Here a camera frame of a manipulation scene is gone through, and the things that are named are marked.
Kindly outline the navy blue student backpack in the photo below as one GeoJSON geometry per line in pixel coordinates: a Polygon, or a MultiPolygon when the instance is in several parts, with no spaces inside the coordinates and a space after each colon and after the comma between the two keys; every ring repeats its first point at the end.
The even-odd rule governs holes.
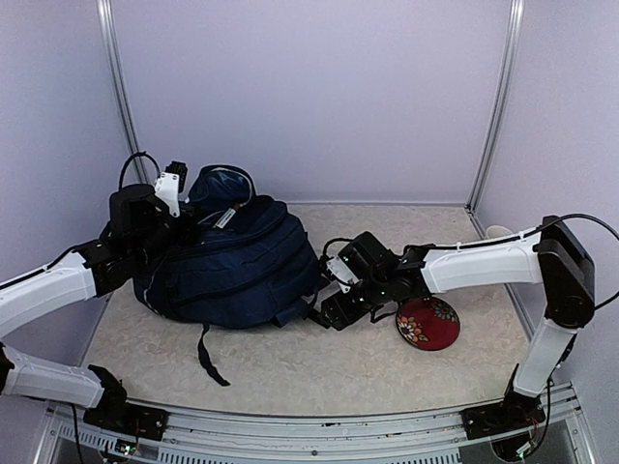
{"type": "Polygon", "coordinates": [[[141,304],[205,330],[282,327],[310,313],[326,284],[304,225],[284,202],[257,193],[244,169],[213,164],[201,168],[186,203],[197,212],[197,239],[170,247],[133,279],[141,304]],[[216,228],[237,204],[235,217],[216,228]]]}

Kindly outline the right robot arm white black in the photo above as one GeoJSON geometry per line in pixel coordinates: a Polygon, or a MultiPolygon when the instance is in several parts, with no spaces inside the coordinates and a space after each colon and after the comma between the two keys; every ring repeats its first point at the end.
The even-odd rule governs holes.
{"type": "Polygon", "coordinates": [[[366,315],[380,319],[387,304],[405,306],[453,292],[510,284],[540,285],[545,312],[524,359],[515,367],[494,418],[514,429],[533,410],[578,332],[596,312],[595,265],[563,217],[501,238],[455,245],[408,245],[395,253],[365,231],[344,240],[336,256],[322,255],[326,277],[339,289],[313,319],[341,331],[366,315]]]}

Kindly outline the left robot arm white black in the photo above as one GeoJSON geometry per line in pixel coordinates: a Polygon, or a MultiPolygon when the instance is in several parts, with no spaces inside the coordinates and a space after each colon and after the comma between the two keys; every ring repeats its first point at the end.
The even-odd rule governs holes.
{"type": "MultiPolygon", "coordinates": [[[[186,241],[193,221],[181,209],[178,174],[154,185],[120,188],[110,197],[110,221],[93,241],[72,246],[51,263],[1,285],[1,335],[67,305],[105,296],[146,272],[168,249],[186,241]]],[[[1,345],[1,393],[72,403],[96,410],[117,430],[129,428],[135,409],[102,367],[77,367],[1,345]]]]}

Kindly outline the red floral plate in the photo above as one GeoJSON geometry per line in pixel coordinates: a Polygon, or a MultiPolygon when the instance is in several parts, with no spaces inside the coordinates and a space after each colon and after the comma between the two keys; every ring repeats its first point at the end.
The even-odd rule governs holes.
{"type": "Polygon", "coordinates": [[[460,321],[454,308],[442,299],[413,299],[398,308],[396,327],[399,335],[423,351],[440,351],[456,342],[460,321]]]}

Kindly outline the aluminium front rail frame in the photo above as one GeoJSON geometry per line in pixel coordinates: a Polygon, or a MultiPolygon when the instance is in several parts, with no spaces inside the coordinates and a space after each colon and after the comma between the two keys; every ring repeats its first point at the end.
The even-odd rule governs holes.
{"type": "MultiPolygon", "coordinates": [[[[543,448],[525,463],[602,463],[570,384],[551,388],[550,425],[543,448]]],[[[167,411],[160,441],[139,438],[137,451],[124,456],[114,450],[134,437],[78,424],[85,457],[105,452],[129,463],[457,463],[466,446],[490,445],[524,433],[513,430],[494,437],[469,439],[461,411],[439,408],[408,414],[366,417],[267,417],[154,405],[167,411]]],[[[27,463],[52,463],[61,441],[74,445],[69,406],[52,405],[44,417],[42,438],[27,463]]]]}

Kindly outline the aluminium corner post left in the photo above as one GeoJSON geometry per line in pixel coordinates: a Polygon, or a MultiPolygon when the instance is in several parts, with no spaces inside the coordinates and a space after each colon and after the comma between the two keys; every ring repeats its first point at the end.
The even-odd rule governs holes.
{"type": "Polygon", "coordinates": [[[128,149],[132,155],[139,151],[139,143],[134,126],[130,99],[123,76],[122,59],[115,28],[113,5],[111,0],[97,0],[96,4],[114,99],[116,101],[128,149]]]}

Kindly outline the aluminium corner post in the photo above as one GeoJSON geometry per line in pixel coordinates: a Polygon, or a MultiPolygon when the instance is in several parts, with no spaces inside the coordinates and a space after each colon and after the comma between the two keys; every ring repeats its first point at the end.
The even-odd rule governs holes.
{"type": "Polygon", "coordinates": [[[473,186],[466,203],[468,212],[475,216],[481,206],[484,191],[489,179],[489,174],[494,160],[499,135],[507,108],[509,92],[516,63],[516,55],[519,44],[525,2],[512,0],[510,2],[509,19],[507,23],[506,38],[503,46],[503,54],[495,91],[489,123],[483,145],[482,157],[477,169],[473,186]]]}
{"type": "Polygon", "coordinates": [[[111,0],[97,0],[96,4],[114,99],[116,101],[128,149],[132,155],[139,151],[139,143],[134,126],[130,99],[123,76],[122,59],[115,28],[113,5],[111,0]]]}

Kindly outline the aluminium corner post right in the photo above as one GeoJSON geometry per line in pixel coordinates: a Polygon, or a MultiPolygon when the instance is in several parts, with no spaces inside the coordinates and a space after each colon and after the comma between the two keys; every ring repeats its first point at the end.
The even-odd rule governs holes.
{"type": "Polygon", "coordinates": [[[519,44],[525,2],[512,0],[510,2],[509,19],[507,23],[506,38],[503,46],[503,54],[495,91],[489,123],[483,145],[482,157],[477,169],[473,186],[466,203],[468,212],[475,216],[481,206],[484,191],[489,179],[489,174],[494,160],[499,135],[507,108],[509,92],[516,63],[516,55],[519,44]]]}

